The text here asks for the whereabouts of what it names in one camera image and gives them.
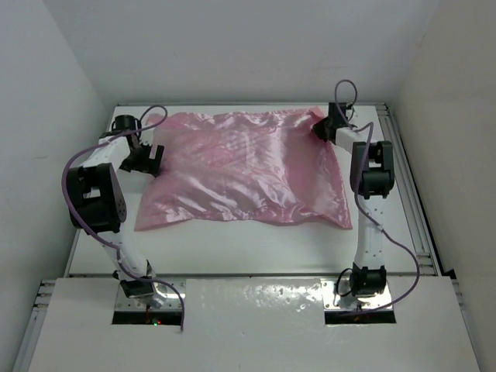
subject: pink plastic bag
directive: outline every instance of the pink plastic bag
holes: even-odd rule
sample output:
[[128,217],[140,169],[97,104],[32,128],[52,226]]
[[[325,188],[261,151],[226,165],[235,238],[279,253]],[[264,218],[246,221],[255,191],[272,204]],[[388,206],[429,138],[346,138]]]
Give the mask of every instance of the pink plastic bag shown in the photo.
[[165,147],[161,174],[143,192],[135,229],[189,219],[324,219],[351,229],[332,144],[311,131],[323,117],[318,108],[171,116],[153,134]]

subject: cable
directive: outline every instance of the cable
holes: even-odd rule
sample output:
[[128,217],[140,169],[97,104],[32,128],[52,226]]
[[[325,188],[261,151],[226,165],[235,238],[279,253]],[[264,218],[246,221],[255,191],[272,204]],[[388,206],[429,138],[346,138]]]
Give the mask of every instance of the cable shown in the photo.
[[150,305],[146,306],[145,310],[145,324],[150,324]]
[[177,291],[177,289],[174,288],[174,286],[172,286],[171,284],[167,283],[166,281],[161,281],[160,279],[148,279],[148,278],[138,277],[135,274],[131,273],[129,270],[127,270],[127,268],[125,268],[122,265],[122,263],[120,262],[121,261],[121,254],[120,254],[120,248],[119,248],[119,246],[117,246],[117,245],[115,245],[113,243],[110,243],[109,241],[101,238],[95,231],[93,231],[93,229],[79,215],[78,211],[76,210],[76,208],[74,207],[74,204],[71,201],[71,198],[69,197],[69,191],[67,190],[67,175],[69,174],[69,170],[71,168],[72,163],[75,162],[77,158],[81,157],[82,155],[84,155],[86,153],[89,153],[90,151],[95,151],[96,149],[99,149],[101,147],[105,147],[109,143],[117,140],[120,137],[128,136],[128,135],[134,134],[134,133],[144,132],[145,130],[154,129],[154,128],[157,128],[163,122],[165,122],[165,120],[167,119],[167,117],[169,115],[169,112],[162,105],[151,105],[141,115],[141,117],[139,118],[139,121],[141,122],[143,120],[143,118],[145,117],[145,115],[148,112],[150,112],[151,110],[155,109],[155,108],[163,109],[164,112],[165,112],[164,117],[159,122],[156,122],[155,124],[153,124],[151,126],[147,126],[145,128],[138,128],[138,129],[129,130],[129,131],[126,131],[126,132],[119,133],[118,135],[111,137],[109,140],[107,140],[104,143],[99,143],[98,145],[90,146],[89,148],[84,149],[84,150],[81,150],[81,151],[77,152],[75,155],[73,155],[69,159],[69,161],[65,164],[64,170],[62,171],[62,180],[61,180],[62,194],[64,194],[64,199],[65,199],[65,202],[67,203],[67,207],[69,208],[69,212],[73,215],[74,219],[76,219],[77,223],[79,223],[79,226],[89,236],[93,237],[100,244],[102,244],[104,246],[108,246],[108,247],[116,250],[115,255],[117,257],[117,261],[119,262],[119,267],[120,267],[120,269],[122,270],[122,272],[124,274],[126,274],[129,277],[131,277],[135,281],[141,281],[143,283],[158,283],[158,284],[162,284],[165,287],[170,288],[178,296],[179,302],[181,303],[181,331],[183,331],[184,330],[184,300],[181,297],[181,294]]
[[[335,98],[335,103],[336,103],[336,107],[337,107],[337,109],[339,111],[339,114],[343,117],[343,119],[344,119],[345,123],[348,125],[348,127],[349,128],[353,128],[353,126],[351,126],[350,122],[346,119],[346,116],[343,114],[343,111],[339,107],[339,104],[337,103],[337,88],[343,82],[348,82],[348,83],[350,83],[353,86],[353,88],[355,89],[355,100],[357,99],[357,96],[358,96],[358,94],[357,94],[357,87],[356,87],[356,85],[351,80],[345,79],[345,80],[339,81],[336,84],[335,88],[334,88],[334,98]],[[365,162],[367,161],[367,156],[368,156],[368,153],[369,153],[370,143],[372,142],[372,134],[374,132],[374,123],[373,122],[369,122],[363,128],[355,129],[354,130],[355,132],[362,132],[363,130],[365,130],[367,128],[369,128],[369,133],[368,133],[368,136],[367,136],[367,142],[365,144],[365,149],[363,151],[363,156],[362,156],[362,158],[360,160],[360,166],[358,167],[358,174],[362,174],[363,169],[365,168]],[[417,257],[415,257],[415,254],[413,254],[411,252],[411,250],[409,250],[403,244],[401,244],[401,243],[397,242],[396,240],[394,240],[391,237],[391,235],[389,235],[389,233],[382,227],[382,225],[378,221],[376,221],[374,219],[374,217],[372,217],[371,215],[368,215],[365,212],[365,210],[363,209],[363,207],[360,205],[360,203],[358,201],[358,193],[357,193],[358,188],[360,186],[360,179],[361,179],[361,177],[357,177],[356,179],[357,180],[355,181],[355,185],[354,185],[354,188],[353,188],[353,193],[354,193],[355,204],[356,204],[358,210],[360,211],[360,213],[362,213],[363,215],[365,215],[365,217],[367,217],[378,229],[380,229],[381,232],[384,234],[384,236],[386,236],[387,240],[389,240],[395,246],[398,246],[398,247],[402,248],[406,253],[408,253],[410,255],[410,257],[413,259],[413,262],[415,263],[415,280],[414,280],[412,286],[404,294],[402,294],[401,296],[399,296],[398,298],[396,298],[394,300],[391,300],[391,302],[388,303],[388,304],[378,306],[378,307],[373,308],[371,310],[365,310],[363,312],[358,312],[360,315],[364,315],[364,314],[369,314],[371,312],[376,312],[377,310],[381,310],[382,308],[388,308],[389,306],[392,306],[394,304],[397,304],[399,301],[401,301],[404,298],[406,298],[407,296],[409,296],[413,292],[413,290],[415,289],[415,287],[417,287],[417,284],[419,283],[419,280],[420,280],[420,265],[419,265],[419,262],[417,261]]]
[[346,297],[347,295],[349,295],[351,293],[351,289],[347,292],[347,293],[343,293],[343,294],[340,294],[339,293],[339,283],[341,283],[341,279],[343,279],[343,275],[347,272],[347,271],[351,271],[352,268],[351,267],[347,267],[346,269],[344,269],[343,271],[341,271],[341,273],[339,274],[338,276],[338,280],[336,281],[336,294],[340,297]]
[[[138,132],[136,132],[136,136],[138,137],[138,140],[141,139],[141,119],[140,120],[136,120],[136,127],[139,129]],[[116,130],[117,128],[115,127],[115,120],[112,122],[112,124],[110,124],[110,130]]]
[[348,109],[351,109],[351,115],[350,118],[348,119],[348,121],[350,121],[355,116],[355,105],[350,105],[350,108]]
[[354,109],[353,109],[353,113],[350,117],[350,120],[348,120],[346,118],[346,115],[344,114],[343,110],[339,107],[339,101],[338,101],[338,88],[339,86],[342,84],[342,83],[348,83],[348,84],[351,84],[351,86],[353,87],[353,90],[355,91],[355,98],[353,99],[353,102],[351,103],[351,106],[353,107],[355,105],[355,103],[357,103],[357,99],[358,99],[358,89],[355,85],[355,83],[353,83],[351,80],[349,79],[342,79],[340,81],[338,81],[336,83],[336,86],[334,87],[334,104],[336,105],[336,108],[339,112],[339,114],[341,115],[341,117],[343,118],[344,122],[346,123],[346,125],[348,126],[348,128],[356,128],[357,126],[354,126],[352,124],[350,124],[350,120],[351,118],[353,118],[353,114],[354,114]]

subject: white table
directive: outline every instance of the white table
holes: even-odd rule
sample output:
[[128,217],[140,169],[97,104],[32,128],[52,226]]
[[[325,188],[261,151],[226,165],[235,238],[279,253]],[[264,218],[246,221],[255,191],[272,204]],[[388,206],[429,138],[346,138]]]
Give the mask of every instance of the white table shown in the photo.
[[[176,112],[265,112],[296,109],[301,105],[211,105],[168,106]],[[327,105],[321,105],[327,112]],[[147,106],[118,106],[113,117],[131,114],[140,117]],[[357,106],[355,123],[375,123],[374,139],[383,139],[375,106]],[[146,138],[152,131],[143,133]],[[357,249],[358,211],[350,189],[351,156],[335,148],[341,166],[354,228],[341,230],[321,223],[276,227],[253,221],[211,222],[192,220],[163,229],[134,232],[136,212],[143,188],[150,176],[118,171],[118,178],[128,207],[128,219],[122,230],[135,247],[152,263],[158,274],[321,274],[339,273],[350,267]],[[395,186],[387,198],[384,228],[398,241],[413,247],[405,211]],[[111,261],[96,241],[86,234],[77,237],[69,274],[110,274]],[[384,239],[384,259],[390,273],[411,273],[411,257]]]

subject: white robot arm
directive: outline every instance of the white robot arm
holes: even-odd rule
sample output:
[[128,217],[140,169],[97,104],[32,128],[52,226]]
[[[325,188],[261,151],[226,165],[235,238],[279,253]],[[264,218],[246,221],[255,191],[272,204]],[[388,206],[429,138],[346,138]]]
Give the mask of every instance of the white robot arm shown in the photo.
[[[346,105],[340,107],[343,112],[346,111]],[[350,275],[350,293],[356,296],[382,293],[386,286],[386,269],[382,255],[381,226],[384,203],[394,187],[392,144],[389,141],[371,143],[365,165],[360,171],[367,137],[344,122],[334,103],[329,104],[329,115],[315,124],[313,131],[321,140],[331,141],[352,157],[351,188],[363,211],[360,211],[358,218],[358,245]]]
[[[103,133],[99,143],[124,131],[141,126],[130,115],[115,118],[112,131]],[[71,168],[67,175],[69,197],[90,228],[101,238],[116,245],[119,250],[103,245],[115,265],[114,277],[119,279],[128,298],[135,298],[145,305],[159,308],[167,298],[167,289],[151,281],[137,281],[122,270],[121,265],[134,277],[151,279],[153,269],[148,260],[121,233],[120,226],[126,220],[126,202],[114,169],[140,171],[158,175],[164,148],[158,146],[154,158],[150,158],[151,146],[140,144],[136,134],[123,136],[95,150],[79,167]],[[71,221],[80,227],[71,215]]]

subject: white wall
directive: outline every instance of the white wall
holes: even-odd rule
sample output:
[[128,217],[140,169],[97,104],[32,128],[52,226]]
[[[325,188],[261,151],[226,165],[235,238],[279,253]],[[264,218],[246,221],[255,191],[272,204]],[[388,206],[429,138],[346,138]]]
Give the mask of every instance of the white wall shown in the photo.
[[398,100],[401,134],[485,370],[496,370],[496,2],[443,0]]
[[0,371],[12,369],[41,279],[74,230],[60,173],[107,112],[41,0],[0,5]]
[[389,100],[439,0],[44,0],[108,102]]

